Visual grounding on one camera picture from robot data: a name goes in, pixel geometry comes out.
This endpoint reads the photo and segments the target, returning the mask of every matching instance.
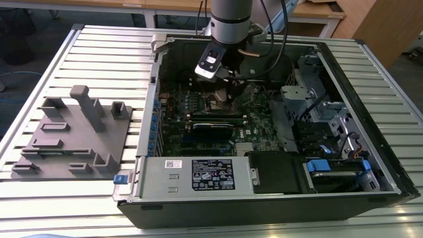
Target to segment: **floor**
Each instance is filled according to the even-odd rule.
[[[34,60],[21,66],[9,66],[0,60],[0,73],[12,71],[34,71],[42,73],[74,23],[133,27],[132,16],[120,13],[60,11],[58,19],[52,19],[46,10],[33,10],[30,17],[36,25],[36,33],[26,37],[26,42],[33,51]],[[158,16],[158,27],[194,29],[194,17],[180,16],[169,20],[172,23],[166,24],[166,19]],[[136,17],[136,24],[140,26],[144,25],[142,17]],[[205,24],[206,21],[201,18],[198,20],[198,27],[204,27]],[[423,75],[423,65],[409,61],[407,56],[400,56],[389,68],[389,72],[417,108],[423,111],[423,83],[419,83]],[[38,77],[32,74],[13,74],[1,77],[0,82],[5,85],[5,90],[0,92],[0,99],[24,101],[30,94],[37,79]],[[0,101],[0,138],[14,120],[21,106],[22,103]]]

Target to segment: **power supply label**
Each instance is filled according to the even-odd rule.
[[[193,160],[192,189],[194,191],[233,190],[232,160]]]

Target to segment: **blue clip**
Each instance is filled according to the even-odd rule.
[[[157,100],[153,101],[153,106],[154,106],[156,108],[160,107],[160,103],[158,103]]]
[[[128,184],[128,175],[114,175],[113,184]]]
[[[307,163],[307,169],[309,172],[331,171],[331,166],[327,160],[311,160]]]
[[[363,166],[364,166],[364,170],[369,171],[371,170],[371,166],[367,160],[363,160]]]

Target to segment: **slotted metal surface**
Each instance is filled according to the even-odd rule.
[[[420,237],[423,198],[393,208],[375,209],[347,221],[259,225],[206,229],[138,230],[112,200],[110,181],[10,181],[12,164],[30,139],[44,113],[42,97],[68,97],[74,84],[86,85],[102,105],[124,101],[134,108],[121,169],[134,166],[144,98],[152,61],[150,36],[169,30],[85,26],[73,30],[46,69],[33,95],[0,144],[0,237],[57,234],[73,237],[157,235],[170,237]],[[172,31],[192,34],[190,31]],[[397,158],[423,192],[421,115],[389,78],[365,46],[353,40],[291,37],[325,42],[351,84],[385,136]]]

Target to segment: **barcode label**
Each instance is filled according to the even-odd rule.
[[[129,7],[141,7],[141,5],[140,4],[122,4],[122,6],[129,6]]]
[[[166,160],[164,163],[164,167],[166,169],[180,169],[182,167],[182,161],[181,160]]]

